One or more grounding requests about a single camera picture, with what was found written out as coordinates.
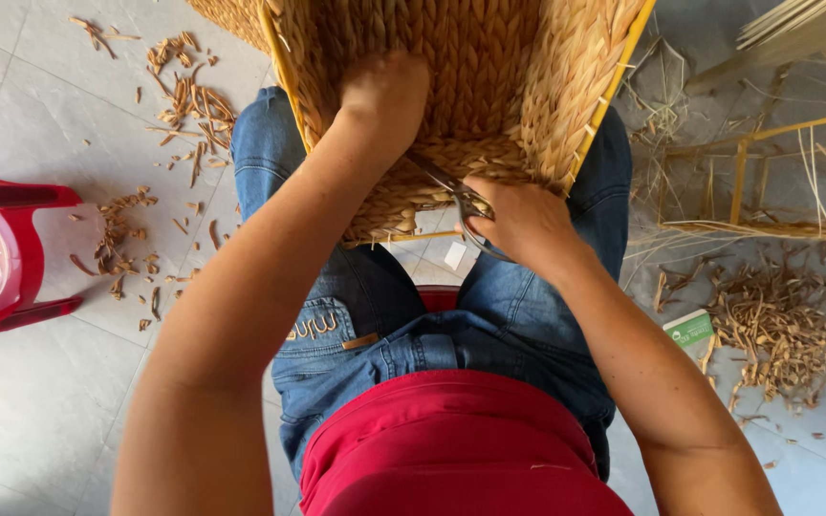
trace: red top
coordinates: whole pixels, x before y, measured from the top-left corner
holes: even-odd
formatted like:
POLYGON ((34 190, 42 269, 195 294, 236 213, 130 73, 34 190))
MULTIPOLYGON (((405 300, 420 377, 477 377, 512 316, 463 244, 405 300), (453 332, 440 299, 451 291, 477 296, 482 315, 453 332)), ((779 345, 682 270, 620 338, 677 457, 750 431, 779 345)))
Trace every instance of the red top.
POLYGON ((569 411, 517 380, 423 371, 370 388, 314 432, 305 516, 631 515, 569 411))

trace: green label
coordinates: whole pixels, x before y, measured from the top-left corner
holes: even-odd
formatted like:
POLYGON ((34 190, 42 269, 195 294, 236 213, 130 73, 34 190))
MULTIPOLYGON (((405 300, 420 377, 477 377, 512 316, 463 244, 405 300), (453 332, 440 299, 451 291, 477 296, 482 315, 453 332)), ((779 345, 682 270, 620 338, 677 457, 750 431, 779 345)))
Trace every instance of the green label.
POLYGON ((712 323, 705 310, 687 314, 677 321, 665 324, 662 329, 681 347, 713 335, 712 323))

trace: braided fiber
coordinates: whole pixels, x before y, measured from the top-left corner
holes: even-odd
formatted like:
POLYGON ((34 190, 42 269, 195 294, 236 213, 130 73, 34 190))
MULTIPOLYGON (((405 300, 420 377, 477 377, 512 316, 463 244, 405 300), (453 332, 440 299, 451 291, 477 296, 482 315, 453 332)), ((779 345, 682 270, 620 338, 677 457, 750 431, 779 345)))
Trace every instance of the braided fiber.
MULTIPOLYGON (((188 0, 265 50, 262 0, 188 0)), ((534 182, 565 196, 578 150, 603 106, 628 29, 645 0, 265 0, 288 46, 312 149, 336 113, 343 71, 361 56, 407 49, 431 84, 414 149, 449 173, 534 182)), ((276 64, 281 73, 283 64, 276 64)), ((347 240, 411 234, 417 211, 452 198, 406 159, 365 199, 347 240)))

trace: jeans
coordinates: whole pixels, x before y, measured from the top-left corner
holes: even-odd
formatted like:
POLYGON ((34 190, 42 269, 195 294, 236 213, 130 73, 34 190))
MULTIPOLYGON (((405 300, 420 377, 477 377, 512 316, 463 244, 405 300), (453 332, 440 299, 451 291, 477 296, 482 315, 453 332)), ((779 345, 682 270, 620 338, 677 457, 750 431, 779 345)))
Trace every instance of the jeans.
MULTIPOLYGON (((246 220, 304 160, 282 89, 262 89, 241 114, 231 152, 246 220)), ((566 204, 615 281, 627 245, 630 176, 626 131, 609 109, 566 204)), ((334 247, 272 361, 283 399, 280 437, 295 479, 307 440, 351 399, 390 378, 454 368, 508 376, 557 399, 582 424, 598 474, 608 479, 605 431, 614 402, 557 291, 525 267, 483 254, 457 310, 428 314, 412 280, 380 245, 334 247)))

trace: yellow metal frame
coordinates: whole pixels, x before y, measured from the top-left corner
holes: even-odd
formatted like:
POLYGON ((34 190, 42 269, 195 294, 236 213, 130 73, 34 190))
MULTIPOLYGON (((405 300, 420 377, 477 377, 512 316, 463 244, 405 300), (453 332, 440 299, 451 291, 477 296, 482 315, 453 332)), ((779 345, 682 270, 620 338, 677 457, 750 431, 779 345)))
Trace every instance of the yellow metal frame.
MULTIPOLYGON (((618 65, 616 67, 616 70, 614 70, 614 77, 611 79, 610 85, 601 97, 604 100, 604 102, 598 104, 598 108, 595 109, 595 112, 592 114, 591 121, 589 122, 589 125, 591 126, 593 133, 587 133, 585 137, 582 138, 582 142, 579 144, 579 148, 576 150, 578 159, 573 160, 573 163, 570 166, 569 171, 569 174, 572 177, 576 177, 579 169, 582 166, 582 163, 585 161, 585 158, 588 155, 588 150, 591 148, 591 143, 595 139, 594 133, 598 132, 598 128, 601 126, 601 122, 604 119, 604 115, 608 111, 608 106, 610 106, 610 101, 613 99, 614 93, 617 91, 618 86, 620 86, 620 80, 623 78, 623 72, 630 62, 630 57, 632 56, 633 51, 636 49, 636 44, 639 42, 640 36, 642 35, 643 29, 645 29, 646 23, 649 21, 649 15, 652 13, 652 9, 655 7, 655 1, 656 0, 646 0, 645 4, 642 5, 642 9, 640 9, 639 14, 636 15, 636 18, 633 19, 633 22, 630 24, 630 29, 627 32, 627 44, 623 48, 623 53, 620 54, 618 65)), ((282 88, 289 95, 289 103, 292 105, 292 113, 295 117, 295 124, 298 125, 298 133, 301 134, 301 139, 304 143, 304 150, 306 152, 311 152, 311 146, 308 144, 307 139, 304 136, 304 114, 298 107, 298 102, 296 100, 295 92, 297 91, 298 84, 296 83, 294 69, 292 66, 292 62, 286 59, 286 56, 289 53, 289 49, 286 47, 286 43, 280 38, 279 34, 276 32, 276 27, 272 19, 272 11, 269 5, 264 1, 261 3, 259 9, 261 25, 263 27, 263 36, 266 38, 266 41, 270 45, 270 49, 272 52, 272 62, 276 67, 276 76, 279 78, 279 82, 282 85, 282 88)), ((390 239, 383 238, 374 241, 368 240, 364 243, 386 242, 388 240, 419 240, 423 238, 432 238, 437 236, 446 235, 445 233, 432 233, 428 235, 399 235, 395 237, 390 237, 390 239)), ((359 243, 347 242, 347 245, 351 245, 354 247, 355 245, 359 245, 359 243)))
POLYGON ((711 158, 711 157, 731 157, 731 156, 714 156, 705 154, 704 151, 713 149, 716 147, 722 146, 731 146, 735 145, 737 147, 737 152, 734 154, 735 158, 735 186, 732 192, 731 198, 731 212, 728 216, 728 221, 723 220, 698 220, 698 221, 679 221, 679 222, 671 222, 666 221, 663 218, 663 209, 664 209, 664 200, 667 197, 666 190, 667 190, 667 178, 662 183, 662 187, 659 191, 659 200, 658 200, 658 226, 660 228, 665 229, 683 229, 687 231, 694 231, 694 232, 709 232, 709 231, 735 231, 740 233, 746 233, 752 236, 778 236, 778 237, 791 237, 791 238, 812 238, 812 239, 820 239, 826 240, 826 228, 822 228, 819 232, 815 233, 812 231, 800 231, 798 234, 793 234, 792 232, 792 225, 786 226, 785 224, 782 225, 774 225, 773 223, 750 223, 750 224, 742 224, 740 223, 740 209, 741 209, 741 200, 743 197, 743 190, 744 190, 744 179, 745 179, 745 168, 747 167, 748 159, 758 158, 763 160, 763 170, 762 170, 762 178, 761 183, 762 185, 766 185, 766 176, 768 173, 769 168, 769 161, 783 158, 787 156, 791 156, 793 154, 780 154, 780 155, 771 155, 771 156, 763 156, 759 154, 749 154, 748 148, 751 143, 760 140, 766 140, 768 138, 773 138, 774 136, 779 136, 781 134, 785 134, 787 132, 792 132, 796 130, 802 129, 810 129, 817 126, 826 125, 826 118, 819 118, 817 120, 811 120, 808 122, 802 122, 798 124, 793 124, 790 126, 785 126, 776 129, 767 129, 763 131, 759 131, 753 134, 748 134, 744 136, 738 136, 733 138, 728 138, 725 140, 719 140, 712 143, 704 143, 702 145, 692 145, 686 147, 674 147, 672 149, 667 149, 664 154, 664 158, 662 160, 662 170, 668 170, 667 164, 672 159, 677 159, 680 157, 692 157, 692 158, 711 158))

